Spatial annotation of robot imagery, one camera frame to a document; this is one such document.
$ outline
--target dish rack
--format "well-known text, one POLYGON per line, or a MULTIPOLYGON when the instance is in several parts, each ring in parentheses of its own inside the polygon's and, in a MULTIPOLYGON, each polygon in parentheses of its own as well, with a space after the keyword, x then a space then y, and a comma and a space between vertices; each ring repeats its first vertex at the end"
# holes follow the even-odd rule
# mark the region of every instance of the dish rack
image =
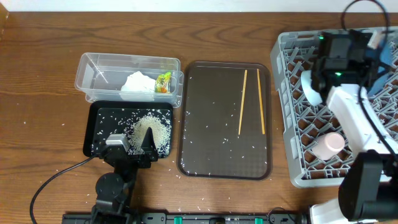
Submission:
MULTIPOLYGON (((363 32, 383 27, 357 29, 363 32)), ((398 142, 398 27, 391 27, 389 45, 395 72, 385 88, 370 97, 376 114, 390 135, 398 142)), ((338 34, 342 30, 323 30, 338 34)), ((340 185, 354 161, 348 141, 338 120, 325 105, 312 106, 303 94, 300 76, 311 70, 317 57, 318 36, 322 31, 286 32, 278 36, 271 52, 275 88, 279 92, 284 120, 284 143, 290 181, 294 186, 326 187, 340 185), (329 132, 340 133, 345 148, 330 160, 323 161, 312 153, 314 139, 329 132)), ((389 178, 382 175, 382 181, 389 178)))

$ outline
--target rice pile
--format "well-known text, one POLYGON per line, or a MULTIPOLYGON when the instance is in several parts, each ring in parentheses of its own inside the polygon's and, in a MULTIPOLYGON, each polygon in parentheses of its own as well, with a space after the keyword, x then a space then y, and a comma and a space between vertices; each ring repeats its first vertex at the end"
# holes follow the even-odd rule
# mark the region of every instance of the rice pile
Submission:
POLYGON ((130 145, 134 148, 133 154, 144 153, 141 149, 141 144, 148 128, 152 128, 156 149, 159 151, 162 147, 166 146, 164 150, 166 154, 169 154, 169 141, 171 134, 170 126, 162 124, 161 120, 155 116, 144 116, 139 121, 131 125, 132 133, 127 136, 130 145))

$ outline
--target chopstick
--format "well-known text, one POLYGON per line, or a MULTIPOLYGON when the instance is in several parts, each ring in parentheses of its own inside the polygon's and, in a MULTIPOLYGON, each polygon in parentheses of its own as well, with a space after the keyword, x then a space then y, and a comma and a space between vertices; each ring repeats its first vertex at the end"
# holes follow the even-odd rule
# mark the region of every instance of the chopstick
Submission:
POLYGON ((246 79, 248 77, 248 71, 244 71, 244 80, 243 80, 243 91, 242 91, 242 103, 241 103, 241 116, 239 118, 239 133, 241 134, 241 126, 242 126, 242 115, 243 115, 243 104, 244 104, 244 93, 246 92, 246 79))
POLYGON ((260 99, 260 112, 261 112, 261 128, 262 128, 262 134, 266 134, 266 130, 264 127, 264 113, 262 111, 262 97, 261 97, 261 84, 260 84, 260 71, 257 68, 257 82, 259 84, 259 99, 260 99))

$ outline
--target black tray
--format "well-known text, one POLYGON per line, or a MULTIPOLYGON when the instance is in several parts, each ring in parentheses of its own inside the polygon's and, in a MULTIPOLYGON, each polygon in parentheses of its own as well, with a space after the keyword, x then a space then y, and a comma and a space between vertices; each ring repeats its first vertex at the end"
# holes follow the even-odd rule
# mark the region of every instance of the black tray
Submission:
POLYGON ((249 63, 195 62, 184 86, 178 168, 192 177, 265 179, 272 170, 270 75, 249 63), (266 134, 262 134, 257 69, 266 134), (241 135, 239 115, 248 71, 241 135))
POLYGON ((121 101, 96 101, 90 106, 83 153, 90 157, 97 150, 99 144, 105 141, 110 134, 132 134, 130 125, 138 121, 149 112, 160 118, 161 123, 170 126, 169 142, 166 146, 157 149, 159 158, 165 158, 171 150, 173 107, 168 103, 143 103, 121 101))

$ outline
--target white wall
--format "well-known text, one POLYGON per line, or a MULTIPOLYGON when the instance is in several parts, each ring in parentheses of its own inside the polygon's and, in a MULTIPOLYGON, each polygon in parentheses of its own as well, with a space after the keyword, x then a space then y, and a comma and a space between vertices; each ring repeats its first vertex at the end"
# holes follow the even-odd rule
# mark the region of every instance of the white wall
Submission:
MULTIPOLYGON (((124 12, 341 12, 353 0, 0 0, 13 11, 124 12)), ((398 0, 380 0, 398 12, 398 0)), ((358 2, 351 12, 379 12, 371 2, 358 2)))

